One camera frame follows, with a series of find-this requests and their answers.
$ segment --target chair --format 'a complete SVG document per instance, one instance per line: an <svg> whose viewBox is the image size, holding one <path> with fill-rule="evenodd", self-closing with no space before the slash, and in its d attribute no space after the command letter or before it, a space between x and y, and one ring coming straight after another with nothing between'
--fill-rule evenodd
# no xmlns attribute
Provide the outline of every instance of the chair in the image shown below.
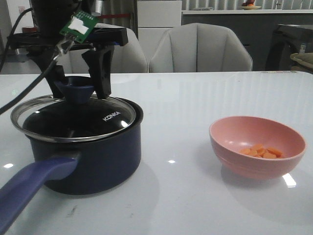
<svg viewBox="0 0 313 235"><path fill-rule="evenodd" d="M128 43L114 47L111 73L148 72L148 62L134 32L127 28ZM71 50L70 64L73 73L88 73L88 66L81 54L86 50Z"/></svg>
<svg viewBox="0 0 313 235"><path fill-rule="evenodd" d="M252 58L229 28L191 23L162 35L149 72L251 71Z"/></svg>

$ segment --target cabinet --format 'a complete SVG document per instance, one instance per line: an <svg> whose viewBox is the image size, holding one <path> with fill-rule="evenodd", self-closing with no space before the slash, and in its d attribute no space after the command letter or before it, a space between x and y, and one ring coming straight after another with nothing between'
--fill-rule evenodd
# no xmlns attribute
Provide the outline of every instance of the cabinet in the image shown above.
<svg viewBox="0 0 313 235"><path fill-rule="evenodd" d="M138 40L149 61L162 34L181 25L181 1L138 1Z"/></svg>

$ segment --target pot handle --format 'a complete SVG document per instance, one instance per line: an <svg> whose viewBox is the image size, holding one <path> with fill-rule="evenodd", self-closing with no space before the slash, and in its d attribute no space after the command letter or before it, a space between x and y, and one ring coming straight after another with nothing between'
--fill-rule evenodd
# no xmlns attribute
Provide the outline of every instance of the pot handle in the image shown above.
<svg viewBox="0 0 313 235"><path fill-rule="evenodd" d="M48 180L61 180L77 166L79 154L34 162L14 175L0 189L0 235L4 234L40 187Z"/></svg>

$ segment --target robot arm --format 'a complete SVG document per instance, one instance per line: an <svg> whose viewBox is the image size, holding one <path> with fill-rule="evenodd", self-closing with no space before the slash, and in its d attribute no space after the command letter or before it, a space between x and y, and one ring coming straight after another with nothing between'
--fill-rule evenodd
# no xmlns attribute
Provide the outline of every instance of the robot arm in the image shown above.
<svg viewBox="0 0 313 235"><path fill-rule="evenodd" d="M45 71L55 53L56 45L62 40L60 30L79 12L91 13L91 6L95 0L31 0L36 23L37 33L14 34L11 38L12 48L25 47L28 57L33 60L41 71ZM100 12L102 0L95 4ZM90 84L94 86L97 97L105 99L111 94L111 60L114 45L125 45L128 42L126 28L95 27L86 40L75 43L70 50L90 49L82 56L89 67ZM46 76L48 84L55 98L64 95L55 85L55 81L66 81L63 67L55 67Z"/></svg>

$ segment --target pink bowl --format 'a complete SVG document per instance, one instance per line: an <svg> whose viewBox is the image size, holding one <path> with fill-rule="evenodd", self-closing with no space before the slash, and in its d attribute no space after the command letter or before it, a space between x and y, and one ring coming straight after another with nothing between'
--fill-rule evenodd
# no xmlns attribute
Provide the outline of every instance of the pink bowl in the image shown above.
<svg viewBox="0 0 313 235"><path fill-rule="evenodd" d="M298 132L260 117L224 117L215 121L209 132L213 150L222 164L252 179L272 179L289 173L306 151L306 142ZM239 153L257 143L279 149L284 157L265 159Z"/></svg>

